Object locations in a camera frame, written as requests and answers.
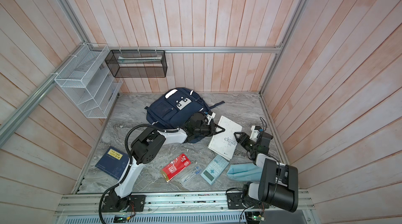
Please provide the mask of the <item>white notebook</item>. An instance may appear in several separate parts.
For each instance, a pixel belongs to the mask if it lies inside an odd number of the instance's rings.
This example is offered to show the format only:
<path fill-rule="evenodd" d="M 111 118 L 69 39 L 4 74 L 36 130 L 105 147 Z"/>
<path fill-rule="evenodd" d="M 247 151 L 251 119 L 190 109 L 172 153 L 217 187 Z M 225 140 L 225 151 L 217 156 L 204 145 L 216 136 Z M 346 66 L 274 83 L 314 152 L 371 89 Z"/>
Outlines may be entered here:
<path fill-rule="evenodd" d="M 234 121 L 221 116 L 218 126 L 225 129 L 224 132 L 216 134 L 212 137 L 208 148 L 224 159 L 230 161 L 233 157 L 237 146 L 237 141 L 234 137 L 235 132 L 241 132 L 242 126 Z"/>

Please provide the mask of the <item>navy blue student backpack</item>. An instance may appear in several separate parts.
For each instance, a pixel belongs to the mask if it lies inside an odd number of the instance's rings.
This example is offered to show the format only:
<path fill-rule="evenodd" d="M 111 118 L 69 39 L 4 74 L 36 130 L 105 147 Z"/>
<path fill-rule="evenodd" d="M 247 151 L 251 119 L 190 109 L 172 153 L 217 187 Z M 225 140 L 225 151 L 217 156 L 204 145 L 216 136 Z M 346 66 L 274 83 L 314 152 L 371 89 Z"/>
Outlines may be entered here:
<path fill-rule="evenodd" d="M 221 101 L 209 106 L 194 90 L 174 88 L 145 108 L 146 119 L 163 130 L 180 128 L 186 134 L 185 142 L 197 143 L 206 137 L 194 134 L 196 121 L 205 120 L 207 112 L 224 103 Z"/>

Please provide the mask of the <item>dark blue book underneath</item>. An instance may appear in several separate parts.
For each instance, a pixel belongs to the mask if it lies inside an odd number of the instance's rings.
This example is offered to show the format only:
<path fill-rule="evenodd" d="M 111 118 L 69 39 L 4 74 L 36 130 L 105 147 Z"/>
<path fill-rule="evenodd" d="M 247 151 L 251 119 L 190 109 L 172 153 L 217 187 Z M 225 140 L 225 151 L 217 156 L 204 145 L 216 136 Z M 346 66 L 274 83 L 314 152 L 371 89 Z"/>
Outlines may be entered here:
<path fill-rule="evenodd" d="M 128 164 L 127 153 L 110 146 L 104 155 L 95 164 L 95 167 L 107 175 L 119 180 Z"/>

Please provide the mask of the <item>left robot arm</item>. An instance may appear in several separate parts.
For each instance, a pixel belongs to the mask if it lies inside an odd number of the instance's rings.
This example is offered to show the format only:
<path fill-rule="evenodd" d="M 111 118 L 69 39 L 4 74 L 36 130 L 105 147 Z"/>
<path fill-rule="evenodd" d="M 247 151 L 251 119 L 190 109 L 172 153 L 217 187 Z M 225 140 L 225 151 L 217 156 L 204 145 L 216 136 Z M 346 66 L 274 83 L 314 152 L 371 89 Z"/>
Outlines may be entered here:
<path fill-rule="evenodd" d="M 225 128 L 214 123 L 214 114 L 208 113 L 195 113 L 175 129 L 161 129 L 155 124 L 139 124 L 131 128 L 124 142 L 129 161 L 118 183 L 108 190 L 109 195 L 118 200 L 131 195 L 143 167 L 155 159 L 162 146 L 190 143 L 225 131 Z"/>

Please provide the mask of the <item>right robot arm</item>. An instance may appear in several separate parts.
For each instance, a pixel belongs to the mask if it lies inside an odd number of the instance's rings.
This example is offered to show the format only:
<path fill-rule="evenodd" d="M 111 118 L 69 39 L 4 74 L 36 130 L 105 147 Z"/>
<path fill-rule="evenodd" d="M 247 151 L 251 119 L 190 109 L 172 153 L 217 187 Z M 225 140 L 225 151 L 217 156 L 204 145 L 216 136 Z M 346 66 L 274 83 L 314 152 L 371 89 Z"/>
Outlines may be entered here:
<path fill-rule="evenodd" d="M 272 205 L 295 212 L 298 208 L 298 170 L 269 156 L 273 136 L 259 129 L 255 141 L 245 132 L 235 132 L 234 137 L 250 154 L 253 164 L 262 168 L 258 183 L 247 182 L 243 186 L 241 200 L 245 208 Z"/>

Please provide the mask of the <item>clear bag with pens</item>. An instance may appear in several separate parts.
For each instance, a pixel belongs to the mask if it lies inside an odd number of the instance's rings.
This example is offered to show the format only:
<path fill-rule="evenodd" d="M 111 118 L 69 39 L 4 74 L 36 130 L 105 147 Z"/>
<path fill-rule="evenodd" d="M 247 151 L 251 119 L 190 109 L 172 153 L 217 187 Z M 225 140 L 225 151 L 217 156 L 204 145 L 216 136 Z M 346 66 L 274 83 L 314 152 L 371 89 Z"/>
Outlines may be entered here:
<path fill-rule="evenodd" d="M 200 174 L 202 169 L 199 166 L 195 166 L 191 168 L 190 170 L 186 171 L 186 173 L 181 177 L 180 181 L 182 184 L 187 183 L 190 181 L 192 178 L 194 178 L 196 175 Z"/>

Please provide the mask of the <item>light blue pencil pouch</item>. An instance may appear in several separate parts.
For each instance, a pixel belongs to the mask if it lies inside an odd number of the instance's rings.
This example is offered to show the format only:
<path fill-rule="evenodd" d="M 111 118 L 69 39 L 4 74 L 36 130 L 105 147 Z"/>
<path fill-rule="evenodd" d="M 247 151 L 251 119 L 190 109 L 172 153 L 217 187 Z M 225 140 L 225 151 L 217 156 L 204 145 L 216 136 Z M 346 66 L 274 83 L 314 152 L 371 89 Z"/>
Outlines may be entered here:
<path fill-rule="evenodd" d="M 229 167 L 227 176 L 229 179 L 237 182 L 255 182 L 259 181 L 263 168 L 253 163 L 232 164 Z"/>

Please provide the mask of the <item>teal calculator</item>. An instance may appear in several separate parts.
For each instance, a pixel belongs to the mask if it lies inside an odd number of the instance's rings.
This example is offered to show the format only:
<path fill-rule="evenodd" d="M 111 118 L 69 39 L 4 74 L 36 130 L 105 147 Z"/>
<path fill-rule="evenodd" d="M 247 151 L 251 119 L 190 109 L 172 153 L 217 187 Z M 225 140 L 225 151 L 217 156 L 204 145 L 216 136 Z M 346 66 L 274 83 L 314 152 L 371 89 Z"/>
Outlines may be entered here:
<path fill-rule="evenodd" d="M 228 165 L 229 162 L 225 158 L 216 155 L 202 171 L 201 177 L 205 179 L 209 185 L 213 185 Z"/>

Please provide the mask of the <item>red snack box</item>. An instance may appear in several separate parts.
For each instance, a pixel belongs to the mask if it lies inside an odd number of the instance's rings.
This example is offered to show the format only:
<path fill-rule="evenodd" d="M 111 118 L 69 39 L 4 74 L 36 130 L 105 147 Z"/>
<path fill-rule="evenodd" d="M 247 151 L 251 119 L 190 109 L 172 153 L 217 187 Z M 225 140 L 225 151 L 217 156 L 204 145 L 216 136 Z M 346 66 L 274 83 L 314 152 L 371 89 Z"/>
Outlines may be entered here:
<path fill-rule="evenodd" d="M 190 165 L 191 161 L 182 153 L 161 170 L 161 175 L 168 183 Z"/>

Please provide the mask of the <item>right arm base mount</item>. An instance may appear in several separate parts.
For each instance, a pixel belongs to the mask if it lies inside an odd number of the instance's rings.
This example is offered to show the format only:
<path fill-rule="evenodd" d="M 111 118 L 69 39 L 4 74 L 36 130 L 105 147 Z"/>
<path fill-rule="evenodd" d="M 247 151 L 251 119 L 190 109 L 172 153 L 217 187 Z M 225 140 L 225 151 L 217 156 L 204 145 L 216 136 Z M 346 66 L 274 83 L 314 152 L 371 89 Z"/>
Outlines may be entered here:
<path fill-rule="evenodd" d="M 269 205 L 256 199 L 245 196 L 239 188 L 229 188 L 226 190 L 227 206 L 229 209 L 268 209 Z"/>

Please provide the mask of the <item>aluminium frame horizontal bar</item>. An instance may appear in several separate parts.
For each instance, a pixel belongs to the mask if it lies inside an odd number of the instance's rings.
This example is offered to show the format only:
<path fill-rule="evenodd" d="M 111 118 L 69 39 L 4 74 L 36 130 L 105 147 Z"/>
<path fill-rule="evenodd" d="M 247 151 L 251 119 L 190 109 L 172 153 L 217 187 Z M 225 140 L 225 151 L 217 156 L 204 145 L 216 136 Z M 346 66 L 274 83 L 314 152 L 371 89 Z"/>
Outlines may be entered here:
<path fill-rule="evenodd" d="M 91 44 L 93 50 L 101 50 L 103 44 Z M 278 53 L 281 46 L 263 47 L 111 47 L 110 50 L 134 50 L 134 51 L 164 51 L 165 53 Z"/>

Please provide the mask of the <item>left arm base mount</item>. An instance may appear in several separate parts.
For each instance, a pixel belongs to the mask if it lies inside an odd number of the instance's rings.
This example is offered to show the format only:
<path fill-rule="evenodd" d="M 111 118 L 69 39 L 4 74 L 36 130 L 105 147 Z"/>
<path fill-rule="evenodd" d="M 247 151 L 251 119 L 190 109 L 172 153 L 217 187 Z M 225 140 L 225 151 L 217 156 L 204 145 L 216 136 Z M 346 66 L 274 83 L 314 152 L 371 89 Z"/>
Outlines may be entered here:
<path fill-rule="evenodd" d="M 146 195 L 129 195 L 120 198 L 114 190 L 105 192 L 99 202 L 99 212 L 142 212 Z"/>

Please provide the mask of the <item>aluminium mounting rail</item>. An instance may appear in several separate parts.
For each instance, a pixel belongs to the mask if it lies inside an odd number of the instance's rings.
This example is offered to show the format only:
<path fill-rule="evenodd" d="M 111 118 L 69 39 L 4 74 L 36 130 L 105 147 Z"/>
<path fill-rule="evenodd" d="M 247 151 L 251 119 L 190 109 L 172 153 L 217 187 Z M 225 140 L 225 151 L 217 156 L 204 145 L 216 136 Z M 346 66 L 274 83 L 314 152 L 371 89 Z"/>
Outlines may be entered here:
<path fill-rule="evenodd" d="M 98 215 L 100 194 L 73 194 L 62 197 L 55 216 Z M 236 212 L 244 209 L 240 190 L 206 192 L 133 193 L 140 214 L 193 212 Z"/>

